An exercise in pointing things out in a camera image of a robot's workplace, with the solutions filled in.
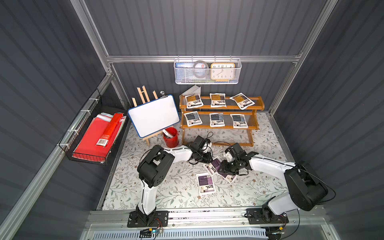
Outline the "yellow coffee bag top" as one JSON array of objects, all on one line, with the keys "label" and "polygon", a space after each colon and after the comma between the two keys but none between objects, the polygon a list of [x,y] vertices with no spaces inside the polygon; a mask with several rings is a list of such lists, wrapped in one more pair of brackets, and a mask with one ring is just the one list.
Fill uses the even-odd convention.
[{"label": "yellow coffee bag top", "polygon": [[200,94],[185,96],[185,100],[188,109],[200,108],[204,105]]}]

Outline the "yellow coffee bag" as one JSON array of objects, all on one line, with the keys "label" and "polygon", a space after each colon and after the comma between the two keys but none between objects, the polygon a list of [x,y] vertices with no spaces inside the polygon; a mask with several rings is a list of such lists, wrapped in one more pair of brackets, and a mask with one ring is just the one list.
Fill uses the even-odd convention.
[{"label": "yellow coffee bag", "polygon": [[221,108],[221,107],[226,107],[226,94],[222,93],[215,93],[215,94],[210,94],[210,99],[211,99],[211,108]]},{"label": "yellow coffee bag", "polygon": [[204,105],[200,94],[185,96],[185,100],[188,109],[200,108]]},{"label": "yellow coffee bag", "polygon": [[233,97],[230,97],[230,100],[233,100],[241,110],[253,106],[255,104],[250,98],[245,96],[243,93],[239,93]]}]

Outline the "yellow coffee bag front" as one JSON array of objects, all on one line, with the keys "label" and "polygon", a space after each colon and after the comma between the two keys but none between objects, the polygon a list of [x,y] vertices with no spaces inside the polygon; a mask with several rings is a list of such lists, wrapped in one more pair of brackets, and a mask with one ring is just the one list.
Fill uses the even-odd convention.
[{"label": "yellow coffee bag front", "polygon": [[233,97],[230,97],[230,100],[233,100],[241,110],[253,106],[255,104],[250,98],[245,96],[243,93],[239,93]]}]

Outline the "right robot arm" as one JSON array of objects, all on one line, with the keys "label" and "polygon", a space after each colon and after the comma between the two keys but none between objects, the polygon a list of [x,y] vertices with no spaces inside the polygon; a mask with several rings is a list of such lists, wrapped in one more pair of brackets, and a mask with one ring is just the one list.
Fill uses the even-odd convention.
[{"label": "right robot arm", "polygon": [[292,210],[310,211],[328,194],[328,186],[307,164],[286,163],[267,158],[256,152],[246,153],[239,144],[225,150],[226,158],[220,164],[220,174],[240,176],[240,170],[259,171],[285,181],[288,192],[272,197],[262,205],[266,221]]}]

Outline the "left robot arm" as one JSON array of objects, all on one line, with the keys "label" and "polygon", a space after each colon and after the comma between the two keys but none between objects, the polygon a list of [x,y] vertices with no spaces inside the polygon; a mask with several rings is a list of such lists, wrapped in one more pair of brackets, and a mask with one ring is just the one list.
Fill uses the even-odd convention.
[{"label": "left robot arm", "polygon": [[213,160],[212,142],[208,138],[196,139],[176,148],[163,148],[155,145],[143,154],[137,171],[142,182],[142,197],[136,212],[144,221],[148,221],[156,212],[156,194],[158,186],[165,180],[172,164],[194,161],[195,164],[208,164]]}]

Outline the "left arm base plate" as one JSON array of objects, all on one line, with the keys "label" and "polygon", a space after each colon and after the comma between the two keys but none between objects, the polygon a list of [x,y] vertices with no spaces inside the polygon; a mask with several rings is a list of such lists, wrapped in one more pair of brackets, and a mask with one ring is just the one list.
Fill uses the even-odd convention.
[{"label": "left arm base plate", "polygon": [[128,228],[167,227],[168,220],[169,220],[169,211],[154,210],[149,215],[145,215],[140,210],[132,211],[129,214],[127,227]]}]

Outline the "dark blue coffee bag under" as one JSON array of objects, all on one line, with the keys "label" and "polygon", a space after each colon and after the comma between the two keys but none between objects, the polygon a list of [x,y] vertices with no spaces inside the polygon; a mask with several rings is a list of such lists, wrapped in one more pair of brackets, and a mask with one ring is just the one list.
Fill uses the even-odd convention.
[{"label": "dark blue coffee bag under", "polygon": [[188,127],[202,125],[203,121],[201,120],[199,113],[197,111],[184,113],[186,118],[186,123]]}]

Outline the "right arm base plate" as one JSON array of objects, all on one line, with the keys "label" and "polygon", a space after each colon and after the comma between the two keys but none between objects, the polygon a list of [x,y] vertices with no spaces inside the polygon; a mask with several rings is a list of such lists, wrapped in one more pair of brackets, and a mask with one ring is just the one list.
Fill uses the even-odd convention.
[{"label": "right arm base plate", "polygon": [[249,208],[246,209],[244,217],[249,220],[250,225],[257,224],[281,224],[286,225],[289,219],[285,213],[275,215],[270,210],[262,208]]}]

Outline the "purple coffee bag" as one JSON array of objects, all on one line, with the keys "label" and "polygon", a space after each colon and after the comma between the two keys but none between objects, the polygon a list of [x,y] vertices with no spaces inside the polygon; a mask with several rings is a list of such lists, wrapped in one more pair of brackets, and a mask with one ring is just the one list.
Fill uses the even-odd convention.
[{"label": "purple coffee bag", "polygon": [[234,180],[237,178],[237,175],[229,175],[229,174],[225,174],[225,173],[218,173],[218,175],[230,184],[232,184],[234,182]]},{"label": "purple coffee bag", "polygon": [[200,196],[216,193],[213,177],[209,173],[197,174],[196,177]]}]

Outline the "dark blue coffee bag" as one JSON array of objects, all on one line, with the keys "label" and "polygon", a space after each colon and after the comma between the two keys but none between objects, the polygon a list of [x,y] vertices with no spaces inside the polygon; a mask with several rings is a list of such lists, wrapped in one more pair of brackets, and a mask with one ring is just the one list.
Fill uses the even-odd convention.
[{"label": "dark blue coffee bag", "polygon": [[210,127],[211,128],[219,128],[224,127],[224,114],[223,113],[211,113],[210,114]]}]

